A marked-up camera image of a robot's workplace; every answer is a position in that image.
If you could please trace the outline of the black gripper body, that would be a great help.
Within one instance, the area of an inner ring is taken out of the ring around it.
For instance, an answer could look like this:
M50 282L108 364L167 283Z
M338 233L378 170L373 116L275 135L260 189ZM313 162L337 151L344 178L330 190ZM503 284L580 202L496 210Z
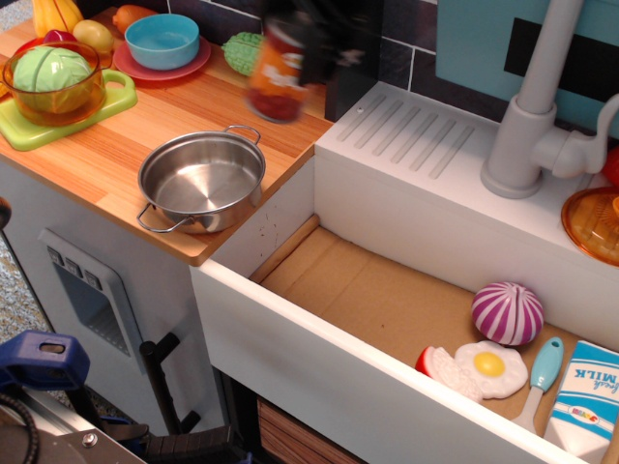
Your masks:
M264 1L262 19L282 17L300 30L304 50L310 43L334 41L333 22L340 17L335 1Z

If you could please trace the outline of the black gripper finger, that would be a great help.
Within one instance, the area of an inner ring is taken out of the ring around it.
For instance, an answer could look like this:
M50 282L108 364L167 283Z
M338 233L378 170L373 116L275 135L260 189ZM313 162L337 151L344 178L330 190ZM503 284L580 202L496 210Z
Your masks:
M305 50L299 84L308 87L323 83L337 66L338 48L333 41L310 43Z

